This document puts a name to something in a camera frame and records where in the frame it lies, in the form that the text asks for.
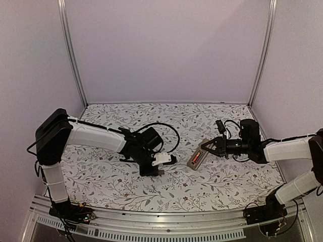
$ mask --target floral tablecloth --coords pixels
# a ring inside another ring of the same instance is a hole
[[[191,212],[233,209],[264,202],[283,183],[275,163],[239,163],[209,154],[199,170],[186,166],[203,138],[218,136],[217,119],[252,118],[245,105],[217,104],[96,104],[82,120],[117,129],[136,130],[152,122],[173,125],[181,136],[173,152],[178,163],[160,167],[164,175],[140,177],[138,165],[120,162],[119,154],[80,145],[66,147],[62,158],[65,183],[72,202],[134,211]],[[238,130],[228,123],[233,138]],[[167,127],[154,127],[165,150],[176,143]]]

